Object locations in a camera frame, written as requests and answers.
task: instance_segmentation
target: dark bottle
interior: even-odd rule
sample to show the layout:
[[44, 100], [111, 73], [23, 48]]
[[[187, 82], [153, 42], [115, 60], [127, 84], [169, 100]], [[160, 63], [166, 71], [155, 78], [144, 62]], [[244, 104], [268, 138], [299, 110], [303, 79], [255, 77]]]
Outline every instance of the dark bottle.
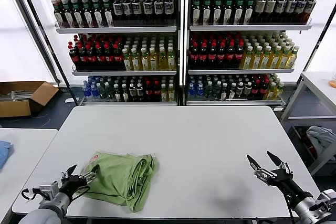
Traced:
[[154, 2], [154, 10], [155, 10], [155, 20], [157, 23], [161, 23], [163, 20], [163, 1], [162, 0], [155, 0]]
[[240, 25], [242, 23], [241, 15], [243, 14], [243, 2], [244, 0], [237, 0], [237, 4], [234, 7], [234, 14], [232, 15], [234, 25]]
[[86, 24], [87, 24], [88, 27], [92, 28], [92, 27], [94, 27], [93, 21], [95, 21], [94, 11], [90, 7], [89, 0], [82, 0], [82, 2], [83, 2], [83, 6], [84, 6], [83, 11], [84, 11]]
[[235, 45], [235, 42], [232, 39], [230, 42], [230, 45], [228, 46], [225, 52], [225, 67], [226, 68], [232, 68], [232, 59], [235, 53], [234, 45]]
[[104, 3], [104, 10], [103, 13], [105, 14], [106, 23], [104, 26], [112, 27], [113, 26], [113, 10], [110, 6], [110, 0], [103, 0]]
[[73, 14], [76, 20], [76, 27], [83, 28], [84, 27], [84, 14], [82, 12], [82, 9], [79, 7], [79, 3], [77, 0], [71, 0], [72, 6], [73, 6]]
[[133, 9], [134, 19], [141, 20], [142, 19], [142, 9], [141, 9], [141, 3], [139, 0], [132, 1], [132, 9]]
[[114, 0], [113, 2], [114, 16], [116, 20], [122, 20], [122, 15], [124, 14], [124, 9], [120, 0]]
[[254, 22], [261, 23], [262, 21], [262, 13], [264, 12], [266, 5], [266, 0], [256, 0], [256, 4], [254, 6], [254, 12], [252, 17]]
[[204, 0], [204, 5], [202, 6], [202, 25], [203, 26], [209, 25], [210, 14], [211, 14], [210, 3], [211, 3], [211, 0]]
[[226, 0], [225, 6], [222, 10], [223, 13], [223, 25], [230, 24], [231, 14], [232, 14], [232, 0]]
[[275, 8], [276, 0], [266, 0], [264, 9], [264, 23], [270, 23]]
[[165, 15], [165, 19], [173, 19], [174, 18], [174, 2], [173, 2], [173, 0], [165, 0], [164, 1], [164, 15]]
[[198, 54], [198, 64], [197, 65], [199, 68], [205, 68], [206, 58], [207, 58], [206, 43], [202, 43], [202, 47]]
[[213, 25], [219, 25], [221, 23], [221, 17], [222, 17], [222, 0], [216, 0], [215, 1], [215, 7], [212, 15], [212, 21]]
[[145, 0], [143, 2], [143, 11], [146, 22], [153, 21], [153, 1]]
[[258, 98], [259, 83], [260, 80], [256, 80], [251, 89], [251, 97], [255, 99]]
[[132, 20], [133, 19], [133, 10], [132, 10], [132, 3], [130, 0], [124, 0], [122, 2], [122, 7], [125, 14], [125, 20]]

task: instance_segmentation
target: bottle label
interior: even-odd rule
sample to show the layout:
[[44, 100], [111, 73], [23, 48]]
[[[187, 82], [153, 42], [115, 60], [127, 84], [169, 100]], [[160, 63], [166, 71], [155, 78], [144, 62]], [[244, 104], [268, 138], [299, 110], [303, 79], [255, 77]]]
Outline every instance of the bottle label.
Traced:
[[135, 70], [135, 71], [138, 71], [138, 70], [139, 70], [139, 63], [138, 63], [138, 60], [132, 60], [132, 62], [133, 62], [134, 70]]
[[210, 10], [205, 9], [203, 12], [203, 26], [206, 26], [209, 24], [209, 18], [210, 18]]
[[266, 1], [264, 12], [272, 13], [275, 7], [275, 3], [276, 3], [275, 1]]
[[161, 93], [161, 99], [163, 102], [167, 101], [167, 94], [166, 93]]
[[116, 16], [121, 16], [124, 14], [124, 11], [123, 11], [123, 7], [122, 7], [122, 4], [113, 4], [113, 10], [114, 10], [114, 14]]
[[82, 16], [80, 15], [79, 12], [75, 12], [74, 13], [75, 19], [77, 21], [78, 27], [83, 28], [84, 27], [84, 23], [82, 20]]
[[236, 60], [241, 60], [243, 57], [243, 54], [235, 54], [234, 57]]
[[262, 59], [261, 65], [260, 65], [260, 69], [266, 69], [266, 65], [268, 62], [268, 58], [265, 57], [264, 59]]
[[124, 60], [126, 71], [131, 71], [131, 63], [130, 60]]
[[169, 68], [169, 71], [174, 70], [174, 59], [168, 58], [168, 68]]
[[109, 27], [112, 27], [113, 26], [112, 13], [110, 11], [105, 12], [105, 17], [106, 17], [106, 20], [107, 20], [107, 25]]
[[233, 59], [233, 54], [225, 54], [225, 59], [232, 60]]
[[194, 26], [197, 26], [198, 25], [198, 22], [199, 22], [199, 9], [195, 9], [193, 11], [193, 25]]
[[237, 9], [236, 10], [236, 14], [235, 14], [235, 19], [233, 21], [234, 25], [239, 25], [240, 23], [240, 18], [241, 18], [241, 14], [243, 13], [242, 9]]
[[279, 64], [279, 68], [285, 68], [286, 62], [287, 62], [288, 58], [287, 57], [283, 57], [281, 59], [281, 62]]
[[173, 14], [174, 13], [173, 2], [164, 2], [164, 13], [166, 13], [166, 14]]
[[250, 65], [251, 62], [251, 57], [248, 57], [245, 59], [244, 65], [243, 65], [243, 69], [248, 69], [248, 66]]
[[115, 94], [115, 99], [117, 100], [117, 102], [120, 102], [120, 94]]
[[258, 65], [259, 65], [259, 62], [260, 62], [260, 57], [256, 57], [254, 59], [253, 65], [252, 65], [252, 69], [257, 69]]
[[100, 12], [95, 12], [95, 17], [97, 20], [98, 27], [103, 27], [103, 19], [101, 18]]
[[155, 14], [163, 14], [163, 2], [154, 3]]
[[71, 13], [65, 13], [65, 17], [67, 18], [70, 28], [74, 28], [75, 26]]
[[278, 63], [279, 57], [274, 57], [270, 66], [270, 69], [275, 69], [277, 63]]
[[226, 92], [223, 92], [222, 95], [220, 96], [220, 99], [224, 101], [226, 98]]
[[122, 96], [124, 97], [124, 101], [128, 102], [128, 94], [124, 93], [124, 94], [122, 94]]
[[86, 21], [88, 22], [88, 26], [90, 28], [92, 28], [93, 27], [93, 21], [92, 21], [91, 13], [85, 12], [84, 15], [85, 15]]
[[142, 59], [143, 71], [148, 71], [148, 61], [147, 59]]
[[147, 14], [147, 15], [153, 14], [153, 3], [152, 2], [149, 2], [149, 3], [144, 2], [143, 3], [143, 8], [144, 8], [145, 14]]
[[133, 14], [140, 15], [141, 14], [141, 5], [139, 3], [132, 3]]
[[124, 8], [125, 15], [132, 15], [132, 4], [131, 3], [122, 3]]
[[224, 20], [223, 20], [223, 25], [228, 25], [230, 22], [230, 17], [231, 17], [231, 9], [226, 9], [224, 12]]
[[244, 17], [244, 25], [250, 24], [252, 12], [253, 12], [252, 9], [247, 9], [246, 10], [245, 17]]
[[214, 25], [219, 25], [221, 9], [215, 9], [214, 11]]

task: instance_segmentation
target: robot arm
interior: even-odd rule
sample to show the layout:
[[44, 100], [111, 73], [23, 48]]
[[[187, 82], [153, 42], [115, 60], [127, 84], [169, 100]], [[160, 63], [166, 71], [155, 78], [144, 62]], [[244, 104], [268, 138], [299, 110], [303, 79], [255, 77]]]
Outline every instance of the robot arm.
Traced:
[[[70, 167], [62, 173], [62, 186], [58, 188], [57, 181], [50, 184], [40, 185], [39, 188], [26, 188], [21, 195], [28, 200], [32, 200], [37, 194], [43, 197], [39, 209], [27, 214], [19, 224], [61, 224], [67, 214], [69, 205], [85, 194], [90, 187], [88, 186], [95, 178], [99, 166], [95, 166], [90, 172], [84, 175], [72, 175], [76, 165]], [[25, 193], [33, 194], [29, 198]]]

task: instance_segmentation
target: table leg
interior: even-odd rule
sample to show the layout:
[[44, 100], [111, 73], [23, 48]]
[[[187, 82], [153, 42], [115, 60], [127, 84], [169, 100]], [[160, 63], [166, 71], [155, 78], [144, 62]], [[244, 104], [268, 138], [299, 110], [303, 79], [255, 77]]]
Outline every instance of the table leg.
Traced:
[[284, 123], [285, 121], [287, 121], [288, 117], [290, 117], [290, 114], [294, 109], [294, 105], [298, 101], [298, 97], [303, 94], [305, 89], [306, 89], [306, 84], [304, 83], [304, 80], [302, 80], [300, 82], [298, 88], [296, 89], [294, 95], [291, 97], [290, 102], [286, 106], [286, 109], [285, 109], [284, 113], [282, 114], [281, 123]]

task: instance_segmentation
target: blue cloth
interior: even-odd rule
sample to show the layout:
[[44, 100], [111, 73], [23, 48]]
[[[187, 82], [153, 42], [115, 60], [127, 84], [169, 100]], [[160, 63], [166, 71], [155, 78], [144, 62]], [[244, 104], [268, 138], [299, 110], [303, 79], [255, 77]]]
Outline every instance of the blue cloth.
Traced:
[[12, 145], [9, 142], [0, 141], [0, 169], [2, 169], [7, 161], [9, 149], [11, 146]]

